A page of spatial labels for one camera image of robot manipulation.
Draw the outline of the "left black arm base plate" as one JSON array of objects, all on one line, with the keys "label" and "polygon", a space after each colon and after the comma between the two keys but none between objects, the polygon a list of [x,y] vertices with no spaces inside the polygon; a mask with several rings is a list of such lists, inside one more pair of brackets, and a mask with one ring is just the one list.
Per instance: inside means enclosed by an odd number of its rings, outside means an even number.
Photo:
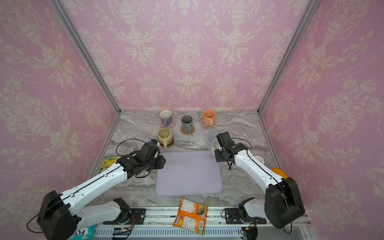
[{"label": "left black arm base plate", "polygon": [[104,225],[142,225],[145,219],[146,209],[133,208],[122,210],[118,217],[113,221],[103,222]]}]

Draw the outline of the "cream yellow mug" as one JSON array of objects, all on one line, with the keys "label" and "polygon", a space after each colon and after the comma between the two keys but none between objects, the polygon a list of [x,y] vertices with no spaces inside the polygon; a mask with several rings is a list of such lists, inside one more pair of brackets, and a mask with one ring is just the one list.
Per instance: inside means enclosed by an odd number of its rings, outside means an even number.
[{"label": "cream yellow mug", "polygon": [[166,146],[167,143],[170,143],[172,139],[174,139],[172,132],[167,128],[163,128],[159,130],[157,137],[158,137],[158,141],[161,141],[164,144],[164,146]]}]

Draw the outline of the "woven rattan round coaster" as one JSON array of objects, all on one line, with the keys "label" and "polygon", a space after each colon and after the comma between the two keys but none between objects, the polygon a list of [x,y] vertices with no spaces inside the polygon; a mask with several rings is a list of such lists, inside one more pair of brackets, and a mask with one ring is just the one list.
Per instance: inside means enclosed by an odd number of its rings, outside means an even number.
[{"label": "woven rattan round coaster", "polygon": [[186,133],[186,132],[184,132],[183,127],[180,128],[180,131],[181,131],[181,133],[182,133],[183,135],[186,135],[186,136],[188,136],[188,135],[192,135],[192,134],[195,132],[195,126],[193,126],[193,129],[192,129],[192,132],[191,132],[191,133]]}]

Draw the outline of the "grey green mug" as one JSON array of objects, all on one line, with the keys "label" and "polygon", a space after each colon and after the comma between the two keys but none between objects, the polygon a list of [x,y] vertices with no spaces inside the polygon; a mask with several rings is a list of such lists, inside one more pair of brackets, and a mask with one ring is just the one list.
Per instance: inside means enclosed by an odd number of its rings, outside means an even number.
[{"label": "grey green mug", "polygon": [[186,115],[182,117],[182,130],[185,134],[192,134],[194,131],[192,116]]}]

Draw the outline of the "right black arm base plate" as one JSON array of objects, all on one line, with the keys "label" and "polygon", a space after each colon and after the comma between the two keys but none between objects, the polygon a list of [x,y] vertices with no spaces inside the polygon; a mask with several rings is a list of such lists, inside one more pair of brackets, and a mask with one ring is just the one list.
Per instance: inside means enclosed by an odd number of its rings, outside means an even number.
[{"label": "right black arm base plate", "polygon": [[249,217],[245,211],[240,208],[225,208],[223,217],[227,225],[265,225],[267,223],[266,219]]}]

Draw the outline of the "brown round wooden coaster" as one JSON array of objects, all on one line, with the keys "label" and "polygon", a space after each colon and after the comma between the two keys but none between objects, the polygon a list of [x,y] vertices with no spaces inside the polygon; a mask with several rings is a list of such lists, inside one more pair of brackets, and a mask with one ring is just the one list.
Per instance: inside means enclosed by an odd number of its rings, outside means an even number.
[{"label": "brown round wooden coaster", "polygon": [[169,148],[169,147],[171,147],[171,146],[174,144],[174,142],[175,142],[175,139],[172,139],[172,141],[171,141],[170,143],[167,143],[167,145],[164,146],[164,144],[163,144],[161,141],[158,141],[158,143],[160,144],[160,146],[163,147],[163,148]]}]

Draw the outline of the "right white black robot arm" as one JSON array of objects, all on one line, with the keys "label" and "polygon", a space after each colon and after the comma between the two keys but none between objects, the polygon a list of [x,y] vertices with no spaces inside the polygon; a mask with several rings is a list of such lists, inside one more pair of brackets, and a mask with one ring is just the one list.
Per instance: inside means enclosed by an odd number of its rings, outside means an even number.
[{"label": "right white black robot arm", "polygon": [[261,158],[254,156],[248,148],[239,143],[219,144],[215,150],[217,162],[226,162],[243,169],[263,190],[265,201],[249,198],[239,204],[242,221],[248,223],[254,218],[268,220],[275,228],[282,229],[305,215],[305,207],[298,184],[290,177],[275,173],[267,168]]}]

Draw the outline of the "pink flower silicone coaster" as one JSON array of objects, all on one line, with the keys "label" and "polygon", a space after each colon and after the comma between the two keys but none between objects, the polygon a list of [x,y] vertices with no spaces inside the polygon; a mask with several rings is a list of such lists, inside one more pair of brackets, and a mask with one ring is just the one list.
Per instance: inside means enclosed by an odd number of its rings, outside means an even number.
[{"label": "pink flower silicone coaster", "polygon": [[169,118],[166,118],[166,119],[159,118],[158,120],[160,128],[169,128],[169,129],[175,128],[177,122],[178,122],[178,118],[174,116],[170,116]]}]

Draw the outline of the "blue knitted round coaster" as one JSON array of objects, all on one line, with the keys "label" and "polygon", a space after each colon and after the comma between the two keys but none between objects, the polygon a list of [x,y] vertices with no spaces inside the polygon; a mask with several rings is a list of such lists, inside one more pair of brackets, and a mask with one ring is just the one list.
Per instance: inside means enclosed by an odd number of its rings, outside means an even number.
[{"label": "blue knitted round coaster", "polygon": [[205,136],[205,142],[208,146],[211,146],[212,145],[212,142],[217,138],[217,134],[215,133],[208,133],[206,136]]}]

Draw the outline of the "peach pink mug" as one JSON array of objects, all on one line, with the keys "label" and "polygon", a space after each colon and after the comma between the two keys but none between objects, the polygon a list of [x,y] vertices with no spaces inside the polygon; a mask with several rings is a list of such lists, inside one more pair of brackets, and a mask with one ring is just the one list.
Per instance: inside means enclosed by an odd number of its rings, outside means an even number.
[{"label": "peach pink mug", "polygon": [[205,126],[213,126],[216,122],[216,112],[213,110],[205,110],[203,112],[203,124]]}]

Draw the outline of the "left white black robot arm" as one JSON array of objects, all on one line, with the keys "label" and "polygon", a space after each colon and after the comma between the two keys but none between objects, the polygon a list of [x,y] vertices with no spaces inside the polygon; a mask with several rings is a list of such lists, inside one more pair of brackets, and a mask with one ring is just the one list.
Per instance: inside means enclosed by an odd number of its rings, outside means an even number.
[{"label": "left white black robot arm", "polygon": [[133,219],[129,205],[121,198],[106,204],[88,204],[101,194],[143,171],[163,169],[166,160],[159,155],[140,162],[137,157],[125,155],[108,169],[88,181],[60,194],[45,195],[37,223],[48,240],[67,240],[76,231],[104,222],[124,225]]}]

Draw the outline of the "lavender mug white inside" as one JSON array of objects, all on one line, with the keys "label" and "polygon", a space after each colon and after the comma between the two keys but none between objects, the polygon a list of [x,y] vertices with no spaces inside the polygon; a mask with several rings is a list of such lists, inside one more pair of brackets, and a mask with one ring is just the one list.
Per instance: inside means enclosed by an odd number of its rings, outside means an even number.
[{"label": "lavender mug white inside", "polygon": [[160,118],[162,124],[167,127],[172,124],[173,122],[173,115],[170,110],[163,110],[160,112]]}]

